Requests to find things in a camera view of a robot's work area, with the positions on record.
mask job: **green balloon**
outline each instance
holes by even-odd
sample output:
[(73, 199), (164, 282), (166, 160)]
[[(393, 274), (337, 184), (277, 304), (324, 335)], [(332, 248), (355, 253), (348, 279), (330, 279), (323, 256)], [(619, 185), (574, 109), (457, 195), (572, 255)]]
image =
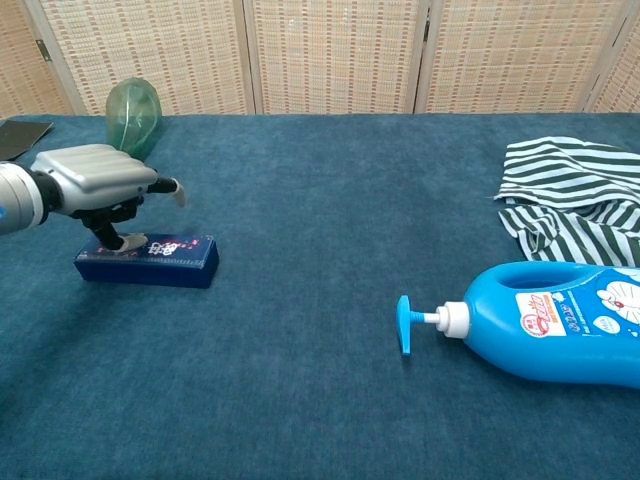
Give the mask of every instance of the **green balloon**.
[(142, 78), (118, 83), (107, 97), (107, 143), (144, 161), (158, 142), (162, 108), (156, 89)]

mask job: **green and white stripe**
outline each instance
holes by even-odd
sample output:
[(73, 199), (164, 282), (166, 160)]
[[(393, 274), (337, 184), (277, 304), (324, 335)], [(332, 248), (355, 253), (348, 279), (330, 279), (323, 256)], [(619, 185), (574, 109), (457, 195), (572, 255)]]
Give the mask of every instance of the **green and white stripe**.
[(496, 199), (529, 260), (640, 266), (640, 155), (571, 137), (507, 147)]

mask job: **blue box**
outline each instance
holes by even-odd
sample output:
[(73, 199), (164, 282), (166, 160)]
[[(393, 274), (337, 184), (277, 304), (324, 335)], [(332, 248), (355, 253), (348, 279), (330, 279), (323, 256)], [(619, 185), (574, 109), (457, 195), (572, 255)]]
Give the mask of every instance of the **blue box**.
[(211, 235), (145, 234), (148, 241), (115, 253), (92, 238), (75, 257), (86, 281), (208, 288), (220, 261)]

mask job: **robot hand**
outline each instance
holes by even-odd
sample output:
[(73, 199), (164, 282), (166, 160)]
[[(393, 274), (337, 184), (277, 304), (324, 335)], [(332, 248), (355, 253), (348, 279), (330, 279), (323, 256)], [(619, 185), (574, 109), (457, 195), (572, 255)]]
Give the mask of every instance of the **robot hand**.
[(166, 193), (185, 205), (184, 189), (110, 145), (41, 152), (30, 168), (0, 163), (0, 235), (43, 224), (49, 213), (79, 219), (113, 251), (136, 249), (142, 234), (120, 236), (112, 223), (136, 216), (146, 193)]

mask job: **woven panel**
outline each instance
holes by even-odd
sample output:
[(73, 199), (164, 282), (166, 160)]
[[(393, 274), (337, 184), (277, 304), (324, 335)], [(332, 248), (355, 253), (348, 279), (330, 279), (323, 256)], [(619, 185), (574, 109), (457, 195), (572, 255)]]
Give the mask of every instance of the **woven panel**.
[(166, 114), (247, 112), (233, 0), (41, 4), (90, 114), (133, 76), (156, 88)]
[(565, 112), (624, 0), (443, 0), (428, 112)]
[(418, 0), (251, 3), (265, 113), (404, 111)]
[(640, 17), (594, 104), (596, 112), (640, 112)]
[(0, 14), (0, 118), (71, 113), (40, 55), (19, 0), (2, 0)]

